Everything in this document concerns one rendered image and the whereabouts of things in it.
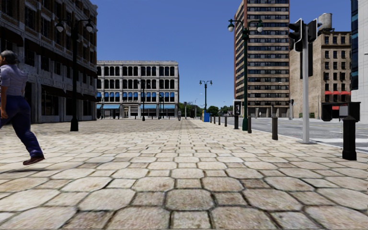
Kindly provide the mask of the glass tower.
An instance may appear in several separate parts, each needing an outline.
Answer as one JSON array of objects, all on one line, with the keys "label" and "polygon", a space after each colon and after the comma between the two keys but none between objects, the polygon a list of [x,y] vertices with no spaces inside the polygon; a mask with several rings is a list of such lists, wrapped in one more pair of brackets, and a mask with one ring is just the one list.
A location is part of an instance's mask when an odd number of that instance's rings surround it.
[{"label": "glass tower", "polygon": [[351,0],[351,101],[368,123],[368,0]]}]

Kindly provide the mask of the trees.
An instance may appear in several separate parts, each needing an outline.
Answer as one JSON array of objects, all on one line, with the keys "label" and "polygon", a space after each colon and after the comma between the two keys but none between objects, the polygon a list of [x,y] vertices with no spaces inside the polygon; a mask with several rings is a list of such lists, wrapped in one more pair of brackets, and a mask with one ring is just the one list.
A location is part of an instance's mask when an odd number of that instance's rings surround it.
[{"label": "trees", "polygon": [[[185,112],[187,114],[187,117],[194,118],[200,117],[202,115],[202,112],[204,111],[204,108],[200,107],[199,105],[194,105],[193,103],[187,103],[185,108],[185,103],[179,103],[179,110],[182,112],[182,115],[185,115]],[[229,112],[232,113],[233,106],[223,106],[221,108],[218,108],[216,106],[209,106],[207,108],[207,113],[210,113],[214,116],[224,116],[225,114],[228,114]]]}]

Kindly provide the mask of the sign on a post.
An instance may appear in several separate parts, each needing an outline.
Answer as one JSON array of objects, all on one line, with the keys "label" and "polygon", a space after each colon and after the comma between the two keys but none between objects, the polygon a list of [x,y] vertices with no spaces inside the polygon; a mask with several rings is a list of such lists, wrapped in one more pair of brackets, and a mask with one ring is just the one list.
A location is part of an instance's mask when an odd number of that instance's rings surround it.
[{"label": "sign on a post", "polygon": [[233,101],[234,129],[239,129],[239,116],[242,114],[242,101],[235,99]]}]

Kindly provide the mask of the pale stone building blue awnings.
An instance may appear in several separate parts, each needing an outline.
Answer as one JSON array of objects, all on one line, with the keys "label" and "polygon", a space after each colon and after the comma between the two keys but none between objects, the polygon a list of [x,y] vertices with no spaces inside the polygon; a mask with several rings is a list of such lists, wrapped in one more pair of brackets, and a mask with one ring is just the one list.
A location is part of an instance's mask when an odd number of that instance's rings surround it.
[{"label": "pale stone building blue awnings", "polygon": [[179,70],[176,61],[98,61],[97,117],[142,118],[141,88],[145,83],[145,117],[177,117]]}]

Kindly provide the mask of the grey street lamp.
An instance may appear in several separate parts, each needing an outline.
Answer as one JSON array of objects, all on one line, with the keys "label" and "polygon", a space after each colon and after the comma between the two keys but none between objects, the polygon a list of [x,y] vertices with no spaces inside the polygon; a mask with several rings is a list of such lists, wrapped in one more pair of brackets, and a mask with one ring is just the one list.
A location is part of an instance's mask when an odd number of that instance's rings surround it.
[{"label": "grey street lamp", "polygon": [[210,85],[212,85],[213,83],[212,83],[212,80],[200,80],[200,82],[199,82],[199,85],[202,85],[202,84],[204,84],[204,87],[205,87],[205,106],[204,106],[204,111],[206,111],[207,110],[207,84],[210,84]]},{"label": "grey street lamp", "polygon": [[263,31],[263,21],[261,19],[259,20],[251,20],[248,22],[248,27],[244,26],[244,21],[241,20],[234,20],[234,19],[230,19],[229,20],[230,24],[228,26],[228,30],[230,32],[233,32],[235,25],[235,22],[241,23],[242,26],[242,39],[243,39],[243,47],[244,47],[244,61],[243,61],[243,70],[244,70],[244,118],[243,118],[243,122],[242,122],[242,130],[243,131],[247,131],[248,129],[248,125],[247,125],[247,121],[248,121],[248,40],[249,40],[249,26],[250,23],[257,23],[257,27],[256,30],[261,33]]},{"label": "grey street lamp", "polygon": [[78,70],[77,70],[77,48],[78,48],[78,25],[81,22],[87,22],[86,24],[86,30],[88,32],[91,32],[93,30],[93,25],[91,23],[91,18],[89,19],[80,19],[76,20],[73,23],[72,29],[71,29],[71,39],[72,39],[72,69],[73,69],[73,78],[72,78],[72,119],[70,123],[70,131],[78,131],[79,130],[79,124],[77,119],[77,77],[78,77]]},{"label": "grey street lamp", "polygon": [[141,83],[140,80],[137,80],[137,83],[139,84],[140,88],[141,88],[141,102],[142,102],[142,112],[141,112],[141,116],[142,116],[142,121],[145,121],[145,100],[146,100],[146,96],[145,96],[145,83]]}]

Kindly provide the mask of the black bus shelter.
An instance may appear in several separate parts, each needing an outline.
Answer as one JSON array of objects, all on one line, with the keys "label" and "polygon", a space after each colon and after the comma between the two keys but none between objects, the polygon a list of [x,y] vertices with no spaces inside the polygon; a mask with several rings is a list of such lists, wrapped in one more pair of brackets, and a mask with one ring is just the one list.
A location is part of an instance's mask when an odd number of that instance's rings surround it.
[{"label": "black bus shelter", "polygon": [[360,102],[333,102],[322,103],[321,119],[331,121],[333,118],[353,117],[357,122],[360,120]]}]

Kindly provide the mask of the tan brick building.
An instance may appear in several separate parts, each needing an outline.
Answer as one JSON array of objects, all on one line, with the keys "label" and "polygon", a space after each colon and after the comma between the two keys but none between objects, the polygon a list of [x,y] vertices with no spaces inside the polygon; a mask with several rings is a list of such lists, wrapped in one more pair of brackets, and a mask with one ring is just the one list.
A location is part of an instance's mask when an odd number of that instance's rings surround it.
[{"label": "tan brick building", "polygon": [[339,103],[351,100],[350,90],[350,32],[335,31],[332,14],[318,17],[321,26],[312,44],[308,64],[313,68],[309,77],[309,112],[313,118],[320,118],[322,103],[333,103],[333,118],[339,116]]}]

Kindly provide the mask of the brown brick building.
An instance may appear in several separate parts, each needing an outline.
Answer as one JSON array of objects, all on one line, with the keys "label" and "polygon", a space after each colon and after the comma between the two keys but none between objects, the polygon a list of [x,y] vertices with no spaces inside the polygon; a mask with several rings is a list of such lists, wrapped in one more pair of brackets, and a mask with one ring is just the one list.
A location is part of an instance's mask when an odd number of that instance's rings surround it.
[{"label": "brown brick building", "polygon": [[13,51],[28,80],[32,123],[72,119],[73,23],[78,25],[77,119],[97,118],[97,6],[90,0],[0,0],[0,52]]}]

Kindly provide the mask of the brown striped tower building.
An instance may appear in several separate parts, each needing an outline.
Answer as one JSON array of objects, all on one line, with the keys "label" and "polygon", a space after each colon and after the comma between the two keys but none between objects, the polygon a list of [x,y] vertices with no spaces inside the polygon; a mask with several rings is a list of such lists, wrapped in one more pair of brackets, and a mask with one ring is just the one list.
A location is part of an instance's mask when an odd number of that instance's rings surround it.
[{"label": "brown striped tower building", "polygon": [[[263,21],[263,31],[250,23],[248,40],[248,115],[289,115],[289,0],[241,0],[233,17]],[[234,30],[234,98],[244,100],[242,25]]]}]

